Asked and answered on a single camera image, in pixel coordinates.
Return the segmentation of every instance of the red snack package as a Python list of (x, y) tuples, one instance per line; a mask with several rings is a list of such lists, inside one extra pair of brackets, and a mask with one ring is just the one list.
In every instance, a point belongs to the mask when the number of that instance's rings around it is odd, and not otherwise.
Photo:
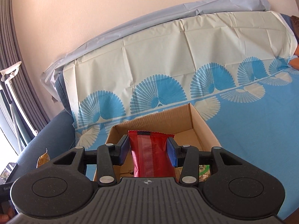
[(166, 140), (174, 135), (130, 130), (134, 177), (174, 177), (175, 171), (166, 150)]

